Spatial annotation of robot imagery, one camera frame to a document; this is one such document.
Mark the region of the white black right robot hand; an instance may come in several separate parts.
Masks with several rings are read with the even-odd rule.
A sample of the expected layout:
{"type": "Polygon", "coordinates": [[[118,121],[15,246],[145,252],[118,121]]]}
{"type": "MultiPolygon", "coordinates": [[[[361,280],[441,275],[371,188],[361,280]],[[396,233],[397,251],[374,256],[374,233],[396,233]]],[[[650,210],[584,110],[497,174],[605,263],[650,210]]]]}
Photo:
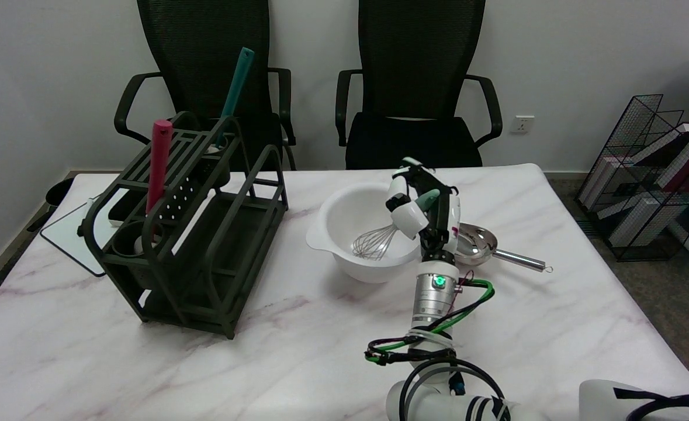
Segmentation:
{"type": "Polygon", "coordinates": [[[435,171],[404,157],[392,174],[385,207],[392,224],[421,246],[421,261],[455,263],[460,225],[459,191],[435,171]]]}

